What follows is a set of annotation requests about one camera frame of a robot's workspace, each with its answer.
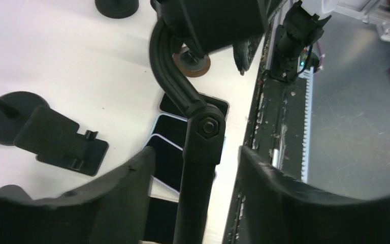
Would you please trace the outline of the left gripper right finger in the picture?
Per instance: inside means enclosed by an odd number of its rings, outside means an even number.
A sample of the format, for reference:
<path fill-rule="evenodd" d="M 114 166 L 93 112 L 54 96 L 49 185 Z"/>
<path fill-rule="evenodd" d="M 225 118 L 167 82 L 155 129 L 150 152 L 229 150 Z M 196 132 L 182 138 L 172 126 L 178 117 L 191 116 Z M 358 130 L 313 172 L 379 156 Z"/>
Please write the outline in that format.
<path fill-rule="evenodd" d="M 390 196 L 336 195 L 241 146 L 224 243 L 390 243 Z"/>

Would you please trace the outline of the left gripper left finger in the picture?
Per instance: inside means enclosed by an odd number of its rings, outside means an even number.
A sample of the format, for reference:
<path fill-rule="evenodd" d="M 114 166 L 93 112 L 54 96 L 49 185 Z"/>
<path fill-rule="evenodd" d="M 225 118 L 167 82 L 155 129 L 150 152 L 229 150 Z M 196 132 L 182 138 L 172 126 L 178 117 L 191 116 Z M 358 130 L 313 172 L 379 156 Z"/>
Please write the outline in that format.
<path fill-rule="evenodd" d="M 56 198 L 0 188 L 0 243 L 139 243 L 148 214 L 154 150 Z"/>

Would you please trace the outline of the cream cased phone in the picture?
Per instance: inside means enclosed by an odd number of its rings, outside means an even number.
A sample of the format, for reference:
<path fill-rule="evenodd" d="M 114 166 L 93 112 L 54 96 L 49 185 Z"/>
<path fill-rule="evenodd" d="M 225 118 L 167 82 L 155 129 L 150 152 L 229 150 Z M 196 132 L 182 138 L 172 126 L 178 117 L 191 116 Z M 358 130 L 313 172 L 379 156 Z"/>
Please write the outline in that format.
<path fill-rule="evenodd" d="M 143 241 L 173 243 L 178 203 L 150 198 Z"/>

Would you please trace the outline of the lilac cased phone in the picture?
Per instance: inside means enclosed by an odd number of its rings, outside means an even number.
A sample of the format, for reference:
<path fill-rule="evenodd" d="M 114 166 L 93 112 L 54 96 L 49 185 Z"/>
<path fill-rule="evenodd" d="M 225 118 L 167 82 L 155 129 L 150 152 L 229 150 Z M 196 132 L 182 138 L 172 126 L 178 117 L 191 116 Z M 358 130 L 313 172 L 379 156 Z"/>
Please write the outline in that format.
<path fill-rule="evenodd" d="M 179 193 L 183 172 L 182 147 L 160 134 L 152 134 L 145 146 L 153 148 L 155 152 L 154 177 Z"/>

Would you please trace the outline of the black folding phone stand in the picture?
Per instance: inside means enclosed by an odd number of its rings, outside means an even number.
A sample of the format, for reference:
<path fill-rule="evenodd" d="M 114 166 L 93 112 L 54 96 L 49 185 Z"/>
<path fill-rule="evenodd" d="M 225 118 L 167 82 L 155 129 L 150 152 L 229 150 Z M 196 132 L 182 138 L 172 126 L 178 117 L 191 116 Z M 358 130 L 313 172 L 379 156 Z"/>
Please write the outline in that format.
<path fill-rule="evenodd" d="M 36 154 L 36 160 L 88 176 L 95 176 L 109 144 L 55 110 L 38 106 L 14 139 L 16 147 Z"/>

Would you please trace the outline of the light blue cased phone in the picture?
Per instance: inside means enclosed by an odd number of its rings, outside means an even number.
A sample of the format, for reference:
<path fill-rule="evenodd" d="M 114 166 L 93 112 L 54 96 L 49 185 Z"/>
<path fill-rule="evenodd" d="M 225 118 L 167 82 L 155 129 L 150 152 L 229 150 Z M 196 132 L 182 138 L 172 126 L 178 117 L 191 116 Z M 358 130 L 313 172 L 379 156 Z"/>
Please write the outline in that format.
<path fill-rule="evenodd" d="M 187 120 L 161 113 L 156 118 L 151 135 L 158 134 L 183 149 L 186 140 Z"/>

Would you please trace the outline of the white cased phone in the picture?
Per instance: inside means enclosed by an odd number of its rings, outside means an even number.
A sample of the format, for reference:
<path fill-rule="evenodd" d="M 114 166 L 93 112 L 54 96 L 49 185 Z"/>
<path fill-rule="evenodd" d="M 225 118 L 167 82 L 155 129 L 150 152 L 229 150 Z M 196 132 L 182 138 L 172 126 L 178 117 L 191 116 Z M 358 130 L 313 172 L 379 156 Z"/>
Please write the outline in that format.
<path fill-rule="evenodd" d="M 228 102 L 214 98 L 214 97 L 207 96 L 205 94 L 201 94 L 201 97 L 208 104 L 211 104 L 211 105 L 217 107 L 221 111 L 221 113 L 224 115 L 225 118 L 227 117 L 227 114 L 229 111 Z M 163 113 L 171 114 L 173 116 L 187 120 L 187 118 L 183 115 L 183 113 L 177 108 L 177 106 L 171 101 L 171 99 L 166 94 L 163 95 L 163 97 L 159 103 L 159 109 Z"/>

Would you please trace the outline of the black round clamp stand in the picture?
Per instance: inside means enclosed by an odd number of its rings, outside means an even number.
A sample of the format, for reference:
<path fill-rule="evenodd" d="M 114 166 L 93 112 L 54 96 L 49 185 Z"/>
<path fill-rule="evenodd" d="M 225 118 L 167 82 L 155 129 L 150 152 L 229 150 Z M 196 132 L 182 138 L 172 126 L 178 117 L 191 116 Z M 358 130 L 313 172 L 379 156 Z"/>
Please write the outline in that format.
<path fill-rule="evenodd" d="M 0 145 L 14 145 L 14 139 L 38 106 L 49 105 L 41 96 L 28 91 L 0 96 Z"/>

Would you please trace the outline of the dark phone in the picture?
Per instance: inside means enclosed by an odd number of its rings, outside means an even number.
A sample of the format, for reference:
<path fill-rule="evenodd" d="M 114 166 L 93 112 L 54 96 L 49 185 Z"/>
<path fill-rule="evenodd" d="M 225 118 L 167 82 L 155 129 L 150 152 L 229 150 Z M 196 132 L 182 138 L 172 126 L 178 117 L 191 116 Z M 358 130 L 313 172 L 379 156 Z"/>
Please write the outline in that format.
<path fill-rule="evenodd" d="M 255 35 L 233 45 L 233 55 L 240 75 L 250 69 L 263 35 Z"/>

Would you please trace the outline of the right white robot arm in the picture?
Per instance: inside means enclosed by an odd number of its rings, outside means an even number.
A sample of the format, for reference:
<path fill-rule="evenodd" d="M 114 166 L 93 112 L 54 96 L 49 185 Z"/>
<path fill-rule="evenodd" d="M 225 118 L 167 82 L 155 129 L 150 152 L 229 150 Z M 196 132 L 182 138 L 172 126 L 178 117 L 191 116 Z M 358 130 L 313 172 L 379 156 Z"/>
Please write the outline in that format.
<path fill-rule="evenodd" d="M 270 77 L 293 84 L 308 66 L 313 44 L 323 35 L 338 1 L 297 1 L 276 31 Z"/>

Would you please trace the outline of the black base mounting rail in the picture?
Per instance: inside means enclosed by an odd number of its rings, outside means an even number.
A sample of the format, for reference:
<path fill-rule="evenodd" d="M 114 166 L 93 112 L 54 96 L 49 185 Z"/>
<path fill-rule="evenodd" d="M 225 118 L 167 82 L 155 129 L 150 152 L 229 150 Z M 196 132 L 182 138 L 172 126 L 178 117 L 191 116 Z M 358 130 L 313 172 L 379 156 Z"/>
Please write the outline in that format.
<path fill-rule="evenodd" d="M 268 169 L 301 180 L 306 81 L 270 77 L 278 24 L 266 34 L 223 243 L 275 243 L 280 198 Z"/>

